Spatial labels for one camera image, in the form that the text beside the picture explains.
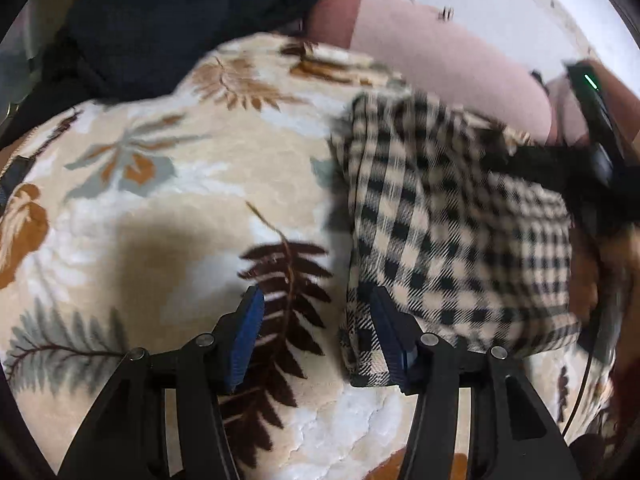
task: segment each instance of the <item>folded checkered cloth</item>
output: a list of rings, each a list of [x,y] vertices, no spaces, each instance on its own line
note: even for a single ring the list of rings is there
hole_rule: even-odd
[[[355,386],[388,381],[364,283],[386,286],[423,329],[473,351],[522,356],[577,338],[564,202],[485,171],[470,118],[431,95],[363,94],[350,131],[332,134],[353,221],[340,341]]]

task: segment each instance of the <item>silver screw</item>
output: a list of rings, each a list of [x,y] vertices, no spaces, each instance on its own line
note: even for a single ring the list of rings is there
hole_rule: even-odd
[[[131,350],[129,350],[129,352],[127,352],[127,357],[130,361],[138,361],[145,356],[145,352],[146,350],[144,348],[132,348]]]
[[[196,338],[196,345],[198,346],[210,346],[213,344],[214,337],[210,333],[200,334]]]
[[[425,346],[436,346],[438,341],[438,336],[435,334],[426,333],[420,336],[420,342]]]
[[[504,359],[508,354],[507,351],[501,346],[494,346],[493,348],[491,348],[491,355],[496,359]]]

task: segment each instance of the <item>floral blanket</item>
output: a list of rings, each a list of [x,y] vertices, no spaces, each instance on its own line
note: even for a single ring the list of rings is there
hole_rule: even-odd
[[[270,480],[394,478],[386,459],[406,442],[415,399],[349,386],[337,338],[351,235],[327,139],[363,89],[407,92],[367,57],[260,34],[205,56],[170,96],[85,102],[28,136],[14,155],[66,129],[1,219],[0,358],[53,469],[127,349],[179,348],[258,282],[267,303],[254,366],[221,399],[239,468]],[[584,362],[574,347],[529,360],[559,422]],[[593,367],[574,436],[609,397],[606,372]],[[469,413],[463,402],[462,462]]]

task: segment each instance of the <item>green light strip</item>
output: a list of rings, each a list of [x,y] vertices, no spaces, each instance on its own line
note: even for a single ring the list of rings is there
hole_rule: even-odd
[[[598,89],[598,86],[596,85],[596,83],[593,82],[593,79],[591,79],[588,75],[584,75],[584,78],[591,84],[591,86],[593,86],[596,90]]]

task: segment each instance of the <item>plaid fabric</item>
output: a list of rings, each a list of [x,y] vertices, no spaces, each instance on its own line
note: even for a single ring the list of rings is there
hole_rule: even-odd
[[[348,134],[332,135],[353,220],[340,327],[351,383],[388,383],[363,283],[386,286],[423,329],[470,350],[573,342],[561,197],[484,171],[471,116],[434,96],[363,94],[351,114]]]

